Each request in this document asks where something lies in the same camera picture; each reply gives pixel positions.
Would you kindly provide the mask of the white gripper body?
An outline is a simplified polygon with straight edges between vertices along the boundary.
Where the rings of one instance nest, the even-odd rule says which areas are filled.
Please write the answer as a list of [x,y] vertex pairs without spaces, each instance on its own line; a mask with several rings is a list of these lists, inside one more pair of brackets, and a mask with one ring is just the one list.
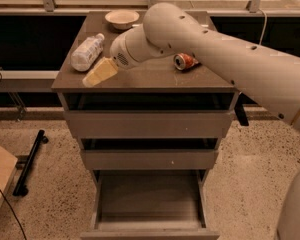
[[115,38],[110,56],[121,68],[130,69],[146,60],[146,38],[142,31],[129,30]]

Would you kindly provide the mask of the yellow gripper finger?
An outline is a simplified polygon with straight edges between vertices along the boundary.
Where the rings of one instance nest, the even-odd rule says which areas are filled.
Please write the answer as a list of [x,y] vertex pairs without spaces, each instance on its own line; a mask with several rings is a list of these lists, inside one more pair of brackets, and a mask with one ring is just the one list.
[[93,87],[118,73],[118,66],[111,58],[103,57],[83,78],[86,87]]

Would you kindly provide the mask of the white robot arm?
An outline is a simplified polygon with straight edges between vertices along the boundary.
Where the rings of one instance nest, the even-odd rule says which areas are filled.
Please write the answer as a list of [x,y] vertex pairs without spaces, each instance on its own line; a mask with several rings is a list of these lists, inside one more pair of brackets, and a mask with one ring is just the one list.
[[93,87],[118,69],[186,53],[300,132],[300,58],[210,30],[175,5],[158,3],[119,35],[110,57],[84,77]]

